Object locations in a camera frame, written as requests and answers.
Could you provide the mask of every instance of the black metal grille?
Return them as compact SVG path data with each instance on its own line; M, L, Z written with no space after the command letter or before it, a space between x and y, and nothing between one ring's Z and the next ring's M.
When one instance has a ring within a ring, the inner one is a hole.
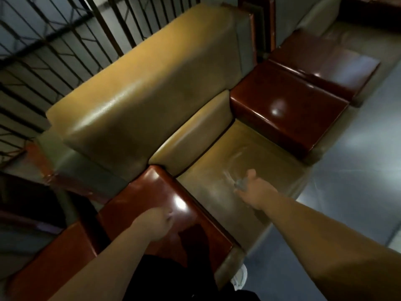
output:
M199 2L0 0L0 161L49 127L50 106Z

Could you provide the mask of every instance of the floor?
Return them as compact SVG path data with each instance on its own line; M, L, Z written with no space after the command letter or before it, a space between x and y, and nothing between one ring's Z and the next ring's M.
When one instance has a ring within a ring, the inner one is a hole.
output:
M315 165L298 201L387 245L401 223L401 62ZM325 300L273 228L245 260L262 301Z

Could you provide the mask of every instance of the white shoe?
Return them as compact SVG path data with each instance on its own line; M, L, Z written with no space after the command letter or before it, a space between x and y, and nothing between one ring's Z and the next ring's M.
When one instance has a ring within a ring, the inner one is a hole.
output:
M241 268L237 271L235 276L231 279L231 283L234 286L234 289L237 291L238 289L242 289L245 285L245 282L248 278L248 270L244 264L242 264Z

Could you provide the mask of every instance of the person's left arm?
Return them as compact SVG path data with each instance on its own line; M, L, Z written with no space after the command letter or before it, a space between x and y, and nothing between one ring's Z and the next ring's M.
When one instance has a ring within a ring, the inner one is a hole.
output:
M122 300L148 244L163 238L172 225L168 209L144 212L49 301Z

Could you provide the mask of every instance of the forearm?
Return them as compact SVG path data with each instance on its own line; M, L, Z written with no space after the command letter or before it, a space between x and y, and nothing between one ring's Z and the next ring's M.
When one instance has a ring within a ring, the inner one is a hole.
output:
M279 194L264 199L262 209L328 300L380 299L396 287L398 253Z
M149 242L142 228L129 227L50 301L122 300Z

